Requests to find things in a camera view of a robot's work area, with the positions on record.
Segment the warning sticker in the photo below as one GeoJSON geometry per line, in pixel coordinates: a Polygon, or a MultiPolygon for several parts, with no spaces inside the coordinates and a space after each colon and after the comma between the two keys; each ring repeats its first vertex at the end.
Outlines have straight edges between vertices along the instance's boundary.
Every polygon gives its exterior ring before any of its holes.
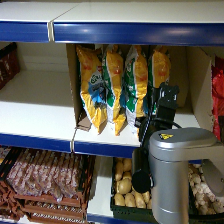
{"type": "Polygon", "coordinates": [[[167,140],[167,139],[169,139],[169,138],[172,138],[173,135],[159,134],[159,137],[160,137],[162,140],[167,140]]]}

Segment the packaged food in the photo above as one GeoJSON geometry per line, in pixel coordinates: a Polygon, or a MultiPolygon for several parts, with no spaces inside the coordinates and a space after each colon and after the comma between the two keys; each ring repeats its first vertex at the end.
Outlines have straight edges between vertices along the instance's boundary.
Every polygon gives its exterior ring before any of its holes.
{"type": "Polygon", "coordinates": [[[68,171],[65,177],[65,187],[63,192],[65,197],[67,198],[71,198],[73,196],[69,186],[71,185],[74,162],[75,162],[74,154],[71,154],[69,165],[68,165],[68,171]]]}
{"type": "Polygon", "coordinates": [[[12,182],[14,190],[19,194],[20,193],[20,186],[22,184],[23,176],[26,173],[26,170],[29,167],[29,162],[32,160],[31,153],[28,153],[26,159],[22,163],[15,179],[12,182]]]}
{"type": "Polygon", "coordinates": [[[65,178],[68,172],[69,160],[70,160],[70,154],[67,153],[65,156],[65,161],[63,163],[63,166],[61,167],[61,172],[58,177],[58,184],[63,194],[65,194],[65,181],[66,181],[65,178]]]}
{"type": "Polygon", "coordinates": [[[10,170],[8,176],[7,176],[7,181],[9,182],[9,184],[12,186],[13,183],[13,179],[16,177],[23,161],[25,160],[26,156],[29,153],[29,149],[27,149],[24,153],[21,152],[17,161],[15,162],[14,166],[12,167],[12,169],[10,170]]]}
{"type": "Polygon", "coordinates": [[[42,191],[45,190],[46,188],[46,179],[48,178],[49,176],[49,172],[51,170],[51,165],[54,161],[54,158],[55,158],[55,152],[52,152],[51,155],[50,155],[50,158],[49,160],[47,161],[45,167],[44,167],[44,170],[41,174],[41,179],[40,179],[40,186],[42,188],[42,191]]]}
{"type": "Polygon", "coordinates": [[[60,189],[59,183],[58,183],[58,177],[61,172],[61,167],[64,163],[64,159],[65,159],[65,153],[61,153],[60,159],[58,161],[58,166],[55,170],[54,181],[51,184],[51,188],[49,190],[49,192],[57,200],[57,202],[60,202],[63,198],[63,194],[61,192],[61,189],[60,189]]]}
{"type": "Polygon", "coordinates": [[[103,80],[106,86],[107,118],[115,135],[119,135],[126,120],[123,63],[118,45],[108,45],[102,62],[103,80]]]}
{"type": "Polygon", "coordinates": [[[54,181],[53,177],[55,175],[55,171],[57,169],[57,165],[58,165],[58,158],[55,157],[53,165],[52,165],[50,173],[49,173],[49,176],[48,176],[47,181],[46,181],[46,186],[45,186],[45,189],[44,189],[44,193],[45,194],[47,194],[48,191],[51,189],[51,185],[53,184],[53,181],[54,181]]]}
{"type": "Polygon", "coordinates": [[[72,172],[72,179],[71,179],[71,192],[73,195],[77,192],[77,188],[79,186],[82,168],[83,168],[83,156],[78,155],[77,160],[74,164],[73,172],[72,172]]]}
{"type": "Polygon", "coordinates": [[[219,70],[223,70],[224,71],[224,59],[215,56],[215,67],[219,70]]]}
{"type": "Polygon", "coordinates": [[[141,46],[131,46],[125,61],[125,94],[126,115],[128,124],[134,133],[138,129],[134,126],[135,119],[144,117],[147,113],[147,61],[141,46]]]}
{"type": "Polygon", "coordinates": [[[212,66],[212,99],[214,116],[213,133],[220,140],[219,116],[224,115],[224,74],[212,66]]]}
{"type": "Polygon", "coordinates": [[[99,133],[100,125],[107,119],[101,49],[91,50],[77,45],[76,51],[80,62],[80,96],[83,108],[99,133]]]}
{"type": "Polygon", "coordinates": [[[159,88],[162,82],[169,82],[171,63],[167,47],[158,46],[149,58],[149,85],[159,88]]]}

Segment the store shelf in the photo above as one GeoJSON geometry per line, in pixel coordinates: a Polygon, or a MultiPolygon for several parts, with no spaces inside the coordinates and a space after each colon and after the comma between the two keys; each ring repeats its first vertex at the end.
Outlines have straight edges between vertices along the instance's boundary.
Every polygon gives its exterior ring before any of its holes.
{"type": "Polygon", "coordinates": [[[70,152],[75,118],[68,73],[22,71],[0,91],[0,145],[70,152]]]}
{"type": "MultiPolygon", "coordinates": [[[[199,124],[188,108],[179,108],[175,120],[182,127],[199,127],[199,124]]],[[[93,126],[89,132],[77,130],[74,137],[74,151],[89,155],[131,158],[134,148],[140,143],[130,127],[126,124],[120,136],[115,136],[110,125],[105,123],[100,135],[93,126]]]]}
{"type": "Polygon", "coordinates": [[[0,41],[49,42],[50,22],[74,3],[4,2],[0,7],[0,41]]]}
{"type": "MultiPolygon", "coordinates": [[[[8,219],[1,219],[0,220],[0,224],[11,224],[11,223],[15,223],[13,220],[8,220],[8,219]]],[[[30,224],[31,222],[27,219],[26,216],[24,216],[23,218],[21,218],[18,222],[16,222],[18,224],[30,224]]]]}
{"type": "Polygon", "coordinates": [[[224,45],[223,8],[224,2],[84,2],[54,20],[55,41],[224,45]]]}
{"type": "Polygon", "coordinates": [[[113,212],[110,210],[112,164],[113,158],[111,157],[96,157],[87,220],[109,224],[137,224],[139,222],[115,219],[113,212]]]}

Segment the chip bag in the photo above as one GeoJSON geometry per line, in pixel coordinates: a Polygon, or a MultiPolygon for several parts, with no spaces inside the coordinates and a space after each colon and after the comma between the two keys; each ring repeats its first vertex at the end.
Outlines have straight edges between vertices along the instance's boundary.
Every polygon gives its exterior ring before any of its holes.
{"type": "MultiPolygon", "coordinates": [[[[151,97],[152,88],[159,88],[160,84],[165,82],[168,84],[170,78],[171,63],[169,52],[165,46],[157,46],[152,56],[149,58],[149,92],[151,97]]],[[[153,108],[153,115],[156,114],[156,105],[153,108]]]]}
{"type": "Polygon", "coordinates": [[[80,62],[80,96],[83,108],[99,134],[100,125],[107,119],[101,49],[91,50],[77,45],[76,51],[80,62]]]}
{"type": "Polygon", "coordinates": [[[141,46],[131,46],[125,61],[125,94],[126,115],[128,124],[133,133],[138,133],[135,127],[135,119],[146,116],[147,108],[147,84],[148,68],[145,54],[141,46]]]}
{"type": "Polygon", "coordinates": [[[122,91],[123,58],[118,45],[108,45],[102,64],[106,86],[107,118],[117,136],[126,120],[125,95],[122,91]]]}

